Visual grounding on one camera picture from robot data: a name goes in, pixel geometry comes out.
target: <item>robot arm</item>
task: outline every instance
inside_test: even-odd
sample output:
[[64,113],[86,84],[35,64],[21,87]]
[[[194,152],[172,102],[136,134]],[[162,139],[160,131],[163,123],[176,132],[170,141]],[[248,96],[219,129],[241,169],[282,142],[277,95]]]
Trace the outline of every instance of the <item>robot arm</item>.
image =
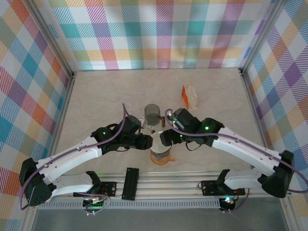
[[127,116],[121,132],[107,143],[96,146],[95,144],[113,137],[121,127],[121,124],[111,124],[104,128],[98,128],[89,137],[77,145],[52,157],[47,157],[35,162],[32,158],[25,160],[20,172],[20,183],[23,186],[27,179],[38,169],[42,168],[27,184],[25,196],[30,206],[40,205],[51,197],[65,193],[88,192],[97,193],[101,182],[93,171],[81,175],[62,176],[72,168],[110,151],[117,151],[123,147],[146,150],[152,146],[151,136],[140,133],[141,122],[134,116]]
[[[207,145],[224,150],[255,167],[252,170],[230,171],[225,169],[221,172],[216,184],[217,189],[228,194],[239,188],[262,188],[267,193],[283,198],[291,182],[293,171],[277,160],[283,160],[290,165],[294,165],[294,155],[289,151],[279,153],[261,147],[243,137],[235,134],[222,123],[206,118],[199,121],[193,117],[186,109],[178,109],[168,117],[182,134],[173,129],[164,131],[161,135],[162,144],[170,146],[172,144],[192,141],[199,145]],[[205,133],[216,133],[217,135],[202,135]]]

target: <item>plaid wallpaper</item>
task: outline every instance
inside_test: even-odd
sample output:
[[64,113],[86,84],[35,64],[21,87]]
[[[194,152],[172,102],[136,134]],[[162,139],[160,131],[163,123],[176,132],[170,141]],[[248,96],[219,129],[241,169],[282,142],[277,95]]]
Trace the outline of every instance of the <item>plaid wallpaper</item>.
[[18,229],[21,163],[46,156],[68,80],[22,0],[0,0],[0,231]]
[[260,32],[262,31],[264,25],[266,24],[266,21],[267,21],[269,15],[270,15],[274,5],[275,5],[275,2],[276,2],[276,0],[271,0],[270,1],[270,4],[269,4],[268,8],[266,9],[265,14],[263,15],[263,18],[262,18],[262,20],[261,20],[261,22],[260,22],[260,24],[259,24],[259,26],[258,26],[258,28],[257,28],[257,30],[256,30],[256,32],[254,34],[254,36],[253,36],[253,38],[250,41],[250,44],[249,44],[249,46],[248,46],[248,48],[246,50],[244,58],[243,58],[240,66],[239,66],[240,68],[242,68],[244,66],[245,62],[247,61],[247,58],[248,58],[248,56],[249,56],[249,54],[251,52],[251,49],[254,47],[254,45],[256,43],[256,40],[257,40],[257,38],[260,35]]
[[[248,73],[268,144],[308,177],[308,0],[288,1]],[[307,194],[295,202],[308,229]]]
[[80,70],[116,70],[236,67],[269,0],[36,2],[52,12]]

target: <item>metal bar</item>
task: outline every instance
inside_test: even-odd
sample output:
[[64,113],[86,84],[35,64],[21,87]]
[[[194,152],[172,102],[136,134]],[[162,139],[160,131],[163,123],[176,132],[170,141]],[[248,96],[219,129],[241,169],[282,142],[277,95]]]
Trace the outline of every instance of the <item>metal bar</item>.
[[245,73],[243,73],[241,70],[239,70],[239,72],[240,72],[240,76],[241,76],[241,80],[242,80],[242,83],[243,83],[243,87],[244,87],[244,90],[245,90],[245,93],[246,93],[246,96],[247,96],[247,99],[248,99],[248,102],[249,102],[249,106],[250,106],[250,109],[252,111],[252,115],[254,117],[255,123],[257,125],[257,129],[258,129],[259,134],[261,136],[263,145],[264,145],[264,147],[269,148],[269,146],[268,146],[268,144],[266,142],[266,139],[265,139],[265,135],[264,135],[263,130],[262,130],[262,126],[261,126],[260,120],[259,120],[258,115],[257,115],[257,109],[256,109],[256,106],[254,104],[254,101],[253,101],[253,98],[252,98],[252,94],[249,91],[249,86],[248,86],[248,83],[246,81]]
[[31,13],[32,17],[34,18],[35,22],[37,23],[39,29],[41,30],[43,36],[45,37],[47,43],[51,47],[52,51],[58,58],[61,66],[64,68],[66,74],[71,78],[74,75],[74,70],[70,67],[69,63],[67,62],[65,56],[63,55],[58,43],[56,42],[55,38],[53,37],[52,33],[49,30],[44,18],[42,17],[39,9],[37,8],[36,4],[33,0],[24,0],[24,4],[28,8],[29,12]]
[[24,222],[19,226],[20,231],[32,230],[34,219],[37,213],[38,207],[28,207],[24,213],[26,213]]
[[[49,209],[84,209],[82,200],[63,202],[56,199],[50,203],[42,204],[39,210]],[[179,208],[220,208],[219,199],[169,199],[169,200],[137,200],[137,201],[114,201],[112,200],[107,209],[179,209]]]
[[302,221],[300,220],[296,209],[294,208],[294,202],[292,197],[280,199],[282,211],[285,216],[287,225],[290,231],[302,231],[305,230]]
[[281,11],[283,10],[284,6],[286,5],[288,0],[277,0],[275,2],[275,5],[265,22],[265,25],[258,36],[255,45],[253,46],[250,54],[247,57],[247,60],[245,64],[243,65],[243,73],[246,73],[250,67],[250,65],[254,62],[255,58],[257,57],[257,54],[259,53],[263,43],[267,39],[268,35],[270,34],[270,31],[272,30],[278,16],[280,15]]
[[61,136],[65,115],[66,115],[68,104],[69,104],[69,100],[70,100],[72,92],[73,92],[74,83],[75,83],[74,78],[69,80],[65,101],[64,101],[63,108],[62,108],[62,111],[61,111],[61,114],[60,114],[60,117],[59,117],[57,128],[55,130],[53,139],[51,141],[51,148],[50,148],[50,150],[47,154],[47,157],[54,155],[56,150],[57,150],[57,146],[58,146],[58,142],[59,142],[59,139],[60,139],[60,136]]
[[[247,98],[249,100],[249,104],[250,104],[251,110],[253,112],[252,114],[253,114],[254,119],[256,121],[257,128],[258,128],[259,133],[261,135],[263,145],[268,148],[269,146],[266,142],[265,135],[263,133],[260,120],[257,116],[257,110],[256,110],[256,107],[255,107],[253,99],[252,99],[252,94],[249,91],[249,87],[248,87],[248,84],[247,84],[247,81],[246,81],[247,80],[247,78],[245,76],[246,74],[247,73],[243,73],[243,72],[240,71],[241,80],[242,80]],[[295,210],[295,205],[294,205],[294,201],[292,199],[291,193],[288,193],[287,197],[280,199],[280,203],[282,205],[282,211],[283,211],[284,217],[286,219],[287,226],[288,226],[289,230],[290,231],[304,230],[303,224],[299,219],[297,211]]]

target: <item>marble floor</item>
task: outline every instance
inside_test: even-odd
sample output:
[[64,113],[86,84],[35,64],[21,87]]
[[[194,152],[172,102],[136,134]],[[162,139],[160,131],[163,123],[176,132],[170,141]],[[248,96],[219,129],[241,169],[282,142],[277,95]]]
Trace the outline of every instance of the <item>marble floor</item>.
[[[99,127],[119,123],[123,116],[121,102],[136,117],[144,116],[144,107],[150,103],[157,104],[162,113],[167,108],[185,107],[181,91],[186,83],[195,87],[198,97],[194,116],[200,120],[212,117],[239,135],[262,144],[236,68],[93,71],[77,74],[57,152],[77,144]],[[158,166],[150,160],[149,150],[109,152],[69,173],[120,173],[126,172],[127,167],[137,167],[141,172],[250,168],[241,159],[205,145],[193,152],[184,143],[174,145],[171,154],[174,162]]]

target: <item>black mounting bracket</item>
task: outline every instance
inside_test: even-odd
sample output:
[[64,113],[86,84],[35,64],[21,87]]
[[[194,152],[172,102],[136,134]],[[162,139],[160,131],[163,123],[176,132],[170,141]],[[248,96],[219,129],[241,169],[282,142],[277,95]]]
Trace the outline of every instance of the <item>black mounting bracket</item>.
[[137,191],[139,168],[128,167],[122,193],[122,200],[134,201]]
[[229,190],[226,194],[218,189],[216,180],[203,180],[199,183],[201,185],[203,196],[243,196],[245,195],[245,189]]

